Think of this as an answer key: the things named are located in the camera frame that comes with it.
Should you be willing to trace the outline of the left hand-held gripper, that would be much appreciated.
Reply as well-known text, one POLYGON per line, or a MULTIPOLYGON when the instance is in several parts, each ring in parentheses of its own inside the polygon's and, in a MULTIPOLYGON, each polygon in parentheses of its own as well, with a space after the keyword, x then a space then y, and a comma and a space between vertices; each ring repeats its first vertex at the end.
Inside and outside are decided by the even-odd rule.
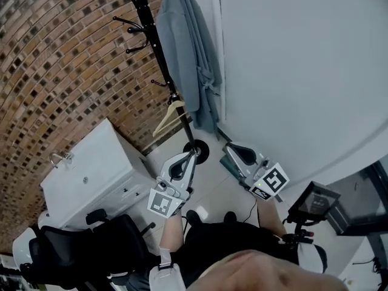
POLYGON ((150 190, 147 209, 163 218, 176 215, 193 193, 197 155, 179 153, 162 165, 156 187, 150 190))

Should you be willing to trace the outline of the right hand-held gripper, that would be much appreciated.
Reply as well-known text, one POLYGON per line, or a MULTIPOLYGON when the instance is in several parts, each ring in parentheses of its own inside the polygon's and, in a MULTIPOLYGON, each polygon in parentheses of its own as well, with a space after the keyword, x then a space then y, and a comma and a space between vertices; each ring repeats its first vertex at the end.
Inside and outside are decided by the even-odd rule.
POLYGON ((263 156, 257 159, 252 149, 240 143, 229 142, 223 151, 242 187, 264 201, 279 194, 290 181, 278 162, 263 156))

